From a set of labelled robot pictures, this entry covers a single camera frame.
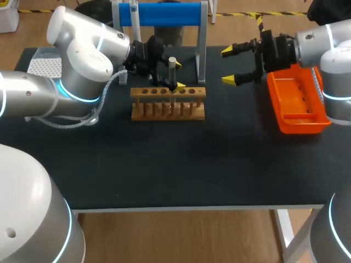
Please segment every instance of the table leg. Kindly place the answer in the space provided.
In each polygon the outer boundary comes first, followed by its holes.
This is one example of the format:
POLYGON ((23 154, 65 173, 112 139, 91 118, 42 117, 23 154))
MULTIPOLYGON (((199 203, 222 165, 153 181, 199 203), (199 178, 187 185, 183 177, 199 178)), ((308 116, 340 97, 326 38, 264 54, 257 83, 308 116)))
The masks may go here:
POLYGON ((213 10, 212 10, 212 23, 216 23, 216 15, 217 15, 217 2, 218 0, 213 0, 213 10))
POLYGON ((319 210, 314 209, 312 211, 296 236, 292 232, 288 211, 286 209, 278 209, 274 212, 283 248, 283 261, 284 263, 297 263, 306 250, 310 249, 310 228, 319 210))

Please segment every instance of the cable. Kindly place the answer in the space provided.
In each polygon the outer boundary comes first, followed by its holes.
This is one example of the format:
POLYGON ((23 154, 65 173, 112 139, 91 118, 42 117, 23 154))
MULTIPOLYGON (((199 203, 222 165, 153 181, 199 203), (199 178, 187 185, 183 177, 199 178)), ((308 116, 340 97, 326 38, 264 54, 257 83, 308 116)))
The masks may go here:
POLYGON ((57 129, 74 129, 74 128, 78 128, 78 127, 81 127, 81 126, 84 126, 86 125, 87 123, 91 122, 93 119, 97 118, 99 116, 99 113, 100 111, 102 110, 103 106, 104 106, 104 102, 105 102, 105 98, 106 98, 106 94, 107 94, 107 90, 109 89, 109 86, 110 84, 112 83, 112 81, 117 78, 119 75, 121 74, 126 74, 128 73, 127 70, 121 70, 121 71, 118 71, 116 72, 115 74, 113 74, 111 76, 111 78, 109 79, 109 81, 107 82, 105 88, 104 88, 104 91, 103 91, 103 94, 101 96, 101 100, 100 100, 100 104, 98 106, 98 108, 96 110, 93 110, 95 111, 95 113, 88 119, 86 119, 85 121, 82 121, 80 123, 76 123, 76 124, 70 124, 70 125, 61 125, 61 124, 56 124, 56 123, 52 123, 42 117, 33 117, 34 119, 37 119, 38 121, 48 125, 48 126, 51 126, 53 128, 57 128, 57 129))

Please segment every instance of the blue bar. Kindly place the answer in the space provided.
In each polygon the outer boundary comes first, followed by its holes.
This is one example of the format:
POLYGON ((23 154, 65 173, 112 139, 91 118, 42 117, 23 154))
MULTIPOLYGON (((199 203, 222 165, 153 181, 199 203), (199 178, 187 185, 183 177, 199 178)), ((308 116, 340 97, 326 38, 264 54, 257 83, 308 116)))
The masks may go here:
MULTIPOLYGON (((132 26, 128 3, 120 3, 121 26, 132 26)), ((201 3, 139 3, 140 26, 200 26, 201 3)))

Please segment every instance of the black tabletop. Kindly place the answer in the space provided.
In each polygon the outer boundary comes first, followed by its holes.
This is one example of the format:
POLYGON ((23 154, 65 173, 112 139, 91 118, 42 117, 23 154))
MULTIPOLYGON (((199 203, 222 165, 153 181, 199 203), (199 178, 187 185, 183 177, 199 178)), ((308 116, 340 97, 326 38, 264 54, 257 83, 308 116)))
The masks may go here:
MULTIPOLYGON (((54 129, 0 119, 0 143, 34 156, 72 209, 324 204, 348 181, 351 128, 281 134, 268 88, 233 87, 222 76, 253 70, 252 53, 222 59, 207 48, 205 121, 131 122, 128 77, 110 88, 92 127, 54 129)), ((16 70, 26 71, 35 49, 16 70)), ((183 64, 178 81, 196 83, 195 48, 167 51, 183 64)))

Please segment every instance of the orange plastic tray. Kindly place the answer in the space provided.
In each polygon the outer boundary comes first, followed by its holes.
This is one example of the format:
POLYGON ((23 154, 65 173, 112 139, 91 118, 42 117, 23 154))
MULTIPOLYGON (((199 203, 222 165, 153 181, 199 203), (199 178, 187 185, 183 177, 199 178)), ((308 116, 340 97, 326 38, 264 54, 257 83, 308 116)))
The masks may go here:
MULTIPOLYGON (((321 92, 322 80, 314 68, 321 92)), ((286 134, 321 133, 331 122, 325 115, 310 68, 292 65, 269 73, 268 88, 279 128, 286 134)))

